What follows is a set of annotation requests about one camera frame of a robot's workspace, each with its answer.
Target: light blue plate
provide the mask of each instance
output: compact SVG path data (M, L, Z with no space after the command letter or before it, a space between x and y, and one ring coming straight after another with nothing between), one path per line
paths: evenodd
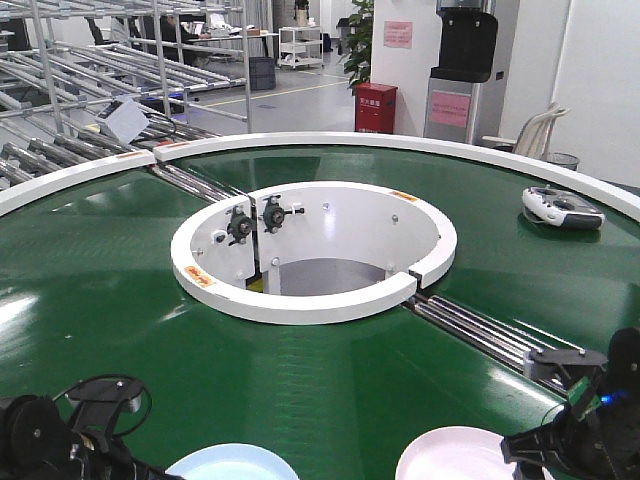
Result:
M299 480L278 455L244 443L203 448L178 460L167 473L186 480Z

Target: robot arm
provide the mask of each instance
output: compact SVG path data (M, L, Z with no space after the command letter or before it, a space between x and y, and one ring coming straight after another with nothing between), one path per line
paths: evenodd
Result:
M139 410L144 392L148 394L144 384L132 377L82 381L64 393L74 406L67 422L51 397L0 399L0 478L180 479L133 458L122 441L146 419L149 409L133 429L114 433L121 413Z
M560 381L567 401L551 423L502 441L517 480L544 478L542 467L585 480L640 479L640 329L616 332L606 363L598 352L529 353L527 375Z

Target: potted plant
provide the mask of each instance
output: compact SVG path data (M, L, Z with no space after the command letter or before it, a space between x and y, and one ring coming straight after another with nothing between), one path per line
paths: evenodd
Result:
M299 27L309 25L309 0L295 0L293 19Z
M351 74L349 88L368 82L371 77L371 49L373 40L373 0L352 0L358 11L349 17L351 32L347 35L349 59L344 73Z

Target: white plate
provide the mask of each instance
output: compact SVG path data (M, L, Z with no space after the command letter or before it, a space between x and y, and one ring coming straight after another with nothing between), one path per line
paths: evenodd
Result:
M512 480L516 464L505 464L502 437L472 427L443 427L420 435L405 449L396 480ZM545 478L553 477L545 470Z
M299 480L282 458L244 443L225 443L187 455L167 469L187 480Z

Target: white controller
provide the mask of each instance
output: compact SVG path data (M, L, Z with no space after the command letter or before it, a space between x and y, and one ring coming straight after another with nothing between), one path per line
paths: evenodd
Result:
M533 213L536 217L529 217L530 220L554 227L597 230L605 221L604 213L573 192L529 187L522 192L522 202L525 214Z

